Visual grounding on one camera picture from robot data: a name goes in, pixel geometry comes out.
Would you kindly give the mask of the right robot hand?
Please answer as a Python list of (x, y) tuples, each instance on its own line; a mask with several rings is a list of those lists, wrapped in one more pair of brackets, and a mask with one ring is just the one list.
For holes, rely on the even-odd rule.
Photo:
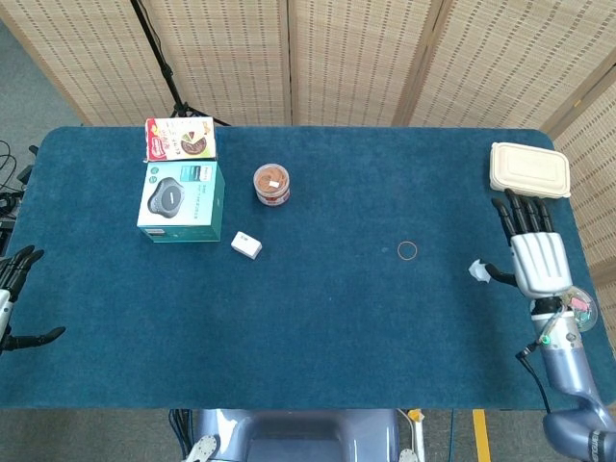
[(509, 203), (494, 198), (513, 271), (505, 273), (490, 263), (485, 271), (494, 280), (518, 288), (529, 299), (557, 297), (573, 286), (565, 246), (554, 229), (543, 199), (504, 191)]

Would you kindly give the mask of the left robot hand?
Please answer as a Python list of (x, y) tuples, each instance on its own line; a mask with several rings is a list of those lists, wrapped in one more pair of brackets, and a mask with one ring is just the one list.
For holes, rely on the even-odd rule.
[(44, 255), (43, 249), (28, 245), (14, 256), (1, 261), (1, 353), (31, 347), (42, 347), (56, 341), (66, 328), (59, 326), (38, 336), (13, 336), (10, 325), (13, 307), (33, 264)]

